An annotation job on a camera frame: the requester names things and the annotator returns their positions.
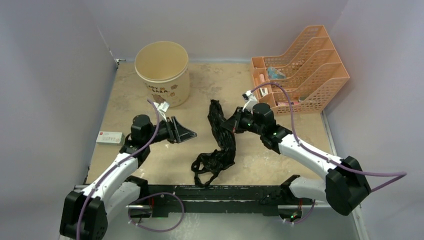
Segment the black plastic trash bag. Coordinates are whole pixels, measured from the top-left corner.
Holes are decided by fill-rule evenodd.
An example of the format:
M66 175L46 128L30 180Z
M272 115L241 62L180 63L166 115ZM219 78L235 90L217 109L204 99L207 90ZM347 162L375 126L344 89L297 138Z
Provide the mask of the black plastic trash bag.
M218 100L212 99L209 105L207 119L211 126L211 133L218 145L213 152L200 153L191 164L194 173L194 184L200 188L207 188L219 176L235 164L236 138L234 133L221 126L227 119Z

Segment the orange plastic file organizer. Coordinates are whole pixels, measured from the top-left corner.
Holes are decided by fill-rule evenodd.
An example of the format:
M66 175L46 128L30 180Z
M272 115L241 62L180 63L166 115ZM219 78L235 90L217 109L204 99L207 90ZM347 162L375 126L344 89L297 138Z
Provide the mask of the orange plastic file organizer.
M268 67L286 78L269 80ZM290 105L295 113L320 113L350 79L324 25L305 27L282 55L252 57L250 72L254 87L268 89L264 97L259 88L254 95L276 115L288 115Z

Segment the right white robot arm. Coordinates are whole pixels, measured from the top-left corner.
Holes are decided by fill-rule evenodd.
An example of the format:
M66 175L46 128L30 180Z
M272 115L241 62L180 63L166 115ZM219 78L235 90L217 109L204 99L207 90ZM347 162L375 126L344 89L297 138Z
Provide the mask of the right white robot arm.
M348 216L372 192L354 157L341 158L301 140L293 130L276 122L266 103L256 104L252 112L237 107L221 126L236 134L259 135L267 149L297 161L320 177L319 180L302 176L288 179L280 191L282 200L288 204L300 198L318 200L329 204L340 215Z

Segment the beige round trash bin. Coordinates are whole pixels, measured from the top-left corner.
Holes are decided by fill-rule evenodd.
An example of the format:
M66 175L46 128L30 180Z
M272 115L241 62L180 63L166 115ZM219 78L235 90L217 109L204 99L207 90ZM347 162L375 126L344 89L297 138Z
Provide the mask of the beige round trash bin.
M189 55L180 44L157 41L144 46L135 57L134 68L155 102L174 108L188 99Z

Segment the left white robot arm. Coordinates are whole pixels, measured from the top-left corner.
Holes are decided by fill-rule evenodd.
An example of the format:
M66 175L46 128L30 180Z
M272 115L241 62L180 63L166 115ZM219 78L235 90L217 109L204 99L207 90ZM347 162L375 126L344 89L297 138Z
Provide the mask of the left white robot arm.
M132 174L147 159L150 144L179 144L196 136L174 116L158 118L157 124L145 114L135 116L130 134L111 165L91 184L65 197L59 233L74 240L103 239L109 222L126 205L142 205L149 199L148 182Z

